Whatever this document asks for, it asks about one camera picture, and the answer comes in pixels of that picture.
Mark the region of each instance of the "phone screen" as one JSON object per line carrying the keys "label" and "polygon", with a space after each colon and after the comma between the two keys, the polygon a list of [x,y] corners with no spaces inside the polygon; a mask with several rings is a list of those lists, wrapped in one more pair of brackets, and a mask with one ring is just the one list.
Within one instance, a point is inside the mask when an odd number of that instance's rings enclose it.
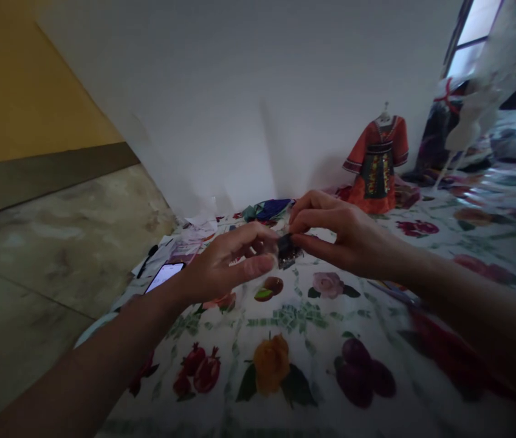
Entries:
{"label": "phone screen", "polygon": [[152,283],[150,283],[150,285],[146,289],[145,294],[149,293],[155,287],[163,284],[170,277],[180,272],[181,269],[183,269],[184,267],[184,263],[172,263],[170,265],[162,265],[159,272],[156,274],[156,277],[154,277]]}

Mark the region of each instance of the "mannequin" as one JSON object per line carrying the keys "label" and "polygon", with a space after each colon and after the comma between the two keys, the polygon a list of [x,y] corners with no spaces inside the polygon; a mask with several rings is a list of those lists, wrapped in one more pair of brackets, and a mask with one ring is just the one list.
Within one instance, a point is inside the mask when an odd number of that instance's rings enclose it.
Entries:
{"label": "mannequin", "polygon": [[355,173],[347,202],[368,214],[383,214],[396,206],[393,168],[405,164],[408,139],[405,120],[387,112],[367,125],[343,169]]}
{"label": "mannequin", "polygon": [[379,126],[387,126],[391,123],[391,116],[390,114],[387,112],[387,107],[390,103],[389,102],[385,102],[385,108],[384,110],[382,111],[382,113],[379,115],[379,117],[376,120],[376,122],[379,124]]}
{"label": "mannequin", "polygon": [[490,83],[484,87],[484,90],[489,93],[490,106],[478,122],[481,125],[481,135],[488,134],[495,126],[499,118],[499,106],[516,91],[516,77],[513,74],[506,74],[500,81],[495,81],[496,77],[495,72],[490,77]]}
{"label": "mannequin", "polygon": [[469,94],[463,98],[463,107],[460,110],[458,124],[446,137],[446,143],[444,148],[449,151],[448,160],[442,168],[436,184],[434,184],[433,192],[438,190],[438,185],[442,181],[444,175],[448,171],[448,166],[452,162],[452,159],[458,152],[461,152],[460,158],[457,160],[453,173],[460,166],[460,163],[464,159],[469,147],[479,138],[481,135],[481,127],[478,123],[480,117],[489,106],[487,97],[490,96],[489,92],[477,91],[473,94]]}

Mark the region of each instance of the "sleeve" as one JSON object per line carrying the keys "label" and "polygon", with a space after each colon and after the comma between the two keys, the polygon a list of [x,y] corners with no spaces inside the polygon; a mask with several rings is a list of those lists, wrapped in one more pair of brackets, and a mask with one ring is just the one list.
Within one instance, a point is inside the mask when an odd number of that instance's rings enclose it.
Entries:
{"label": "sleeve", "polygon": [[393,167],[401,166],[408,161],[408,130],[405,120],[400,120],[393,135]]}
{"label": "sleeve", "polygon": [[357,175],[361,172],[361,166],[363,166],[363,160],[365,159],[365,152],[367,151],[367,131],[369,126],[359,136],[359,140],[353,146],[353,150],[343,163],[343,169],[353,172]]}

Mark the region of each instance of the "dress hanger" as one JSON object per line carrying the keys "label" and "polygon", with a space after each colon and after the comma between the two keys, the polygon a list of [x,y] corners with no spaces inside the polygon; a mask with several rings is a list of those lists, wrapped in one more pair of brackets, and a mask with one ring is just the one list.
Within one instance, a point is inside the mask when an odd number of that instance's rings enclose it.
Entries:
{"label": "dress hanger", "polygon": [[389,123],[391,121],[391,116],[387,112],[387,107],[388,107],[389,104],[390,104],[389,102],[385,102],[385,108],[384,108],[383,112],[378,117],[380,123]]}

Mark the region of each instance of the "red dress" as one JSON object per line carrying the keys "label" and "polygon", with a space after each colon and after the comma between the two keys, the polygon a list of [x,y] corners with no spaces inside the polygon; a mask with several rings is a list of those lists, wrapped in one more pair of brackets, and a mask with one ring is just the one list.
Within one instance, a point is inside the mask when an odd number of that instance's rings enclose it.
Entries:
{"label": "red dress", "polygon": [[353,146],[343,169],[353,172],[355,183],[347,202],[368,214],[383,214],[396,206],[393,168],[408,159],[405,120],[393,116],[387,126],[371,122]]}

